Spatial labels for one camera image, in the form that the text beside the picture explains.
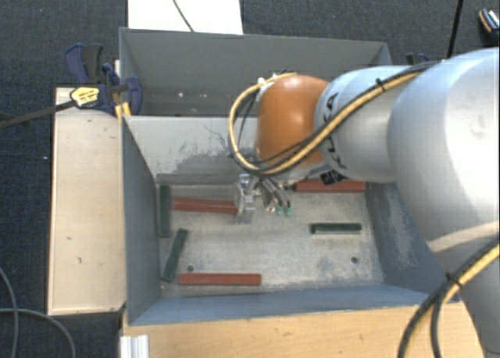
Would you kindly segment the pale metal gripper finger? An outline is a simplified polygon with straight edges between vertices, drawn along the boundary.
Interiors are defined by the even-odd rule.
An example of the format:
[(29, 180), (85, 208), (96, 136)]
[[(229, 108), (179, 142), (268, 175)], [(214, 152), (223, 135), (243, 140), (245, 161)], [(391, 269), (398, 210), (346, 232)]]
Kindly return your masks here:
[(244, 195), (250, 191), (251, 177), (248, 174), (240, 174), (235, 185), (235, 198), (234, 203), (237, 208), (236, 223), (244, 224), (243, 222), (243, 209), (244, 209)]
[(245, 224), (250, 224), (255, 216), (256, 204), (255, 204), (255, 193), (249, 192), (244, 195), (244, 209), (243, 209), (243, 222)]

